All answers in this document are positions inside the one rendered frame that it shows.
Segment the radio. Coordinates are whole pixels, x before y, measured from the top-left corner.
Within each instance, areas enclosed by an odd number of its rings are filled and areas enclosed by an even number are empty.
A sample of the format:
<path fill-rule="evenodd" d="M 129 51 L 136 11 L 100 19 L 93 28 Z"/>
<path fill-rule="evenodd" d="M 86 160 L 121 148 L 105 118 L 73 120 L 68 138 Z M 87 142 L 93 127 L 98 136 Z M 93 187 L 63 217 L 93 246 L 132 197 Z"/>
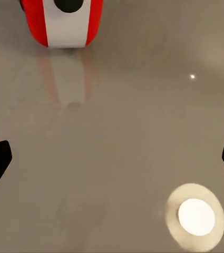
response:
<path fill-rule="evenodd" d="M 20 0 L 32 36 L 48 48 L 82 48 L 96 36 L 103 0 Z"/>

